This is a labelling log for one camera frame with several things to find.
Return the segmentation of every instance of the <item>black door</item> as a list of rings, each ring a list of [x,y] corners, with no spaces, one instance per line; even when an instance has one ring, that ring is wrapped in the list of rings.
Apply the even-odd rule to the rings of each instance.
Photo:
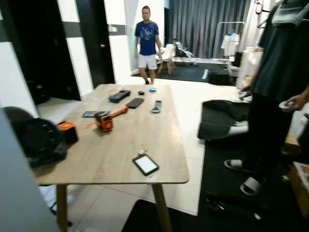
[[[34,86],[50,97],[80,100],[57,0],[3,0],[1,11],[33,99]]]
[[[164,43],[172,44],[173,41],[169,41],[169,9],[164,7]]]
[[[93,87],[115,83],[103,0],[76,0]]]

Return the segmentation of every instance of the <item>smartphone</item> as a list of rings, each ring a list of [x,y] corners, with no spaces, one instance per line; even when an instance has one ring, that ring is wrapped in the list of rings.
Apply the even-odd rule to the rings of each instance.
[[[135,157],[132,161],[144,175],[149,175],[159,169],[159,165],[146,154]]]
[[[85,111],[82,115],[82,117],[95,117],[95,113],[97,111]]]
[[[128,104],[126,104],[127,107],[131,109],[135,109],[138,107],[142,102],[144,101],[144,98],[135,98],[132,101],[130,101]]]

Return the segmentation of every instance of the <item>vr headset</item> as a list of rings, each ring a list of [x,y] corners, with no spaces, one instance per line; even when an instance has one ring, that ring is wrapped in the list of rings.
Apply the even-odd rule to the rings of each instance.
[[[272,25],[277,28],[295,29],[301,22],[309,21],[304,19],[309,12],[308,0],[282,0],[274,16]]]

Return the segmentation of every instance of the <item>slipper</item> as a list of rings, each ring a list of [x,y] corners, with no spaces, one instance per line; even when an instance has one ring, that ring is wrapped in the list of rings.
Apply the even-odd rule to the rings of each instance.
[[[241,186],[240,190],[248,195],[248,196],[255,196],[260,192],[262,185],[252,177],[249,177]]]
[[[241,171],[244,173],[253,173],[253,170],[247,170],[242,168],[242,161],[240,159],[227,159],[226,161],[224,161],[224,166],[229,169]]]

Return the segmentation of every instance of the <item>hand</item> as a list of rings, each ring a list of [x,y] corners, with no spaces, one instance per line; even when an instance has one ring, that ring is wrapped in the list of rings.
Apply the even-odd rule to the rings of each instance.
[[[299,94],[299,95],[296,95],[296,96],[288,99],[285,102],[285,105],[287,105],[289,102],[294,102],[294,106],[291,109],[284,110],[284,112],[301,110],[308,101],[307,101],[306,96],[304,94]]]
[[[251,84],[244,86],[244,87],[240,90],[240,92],[247,92],[247,91],[250,90],[250,89],[251,89]]]

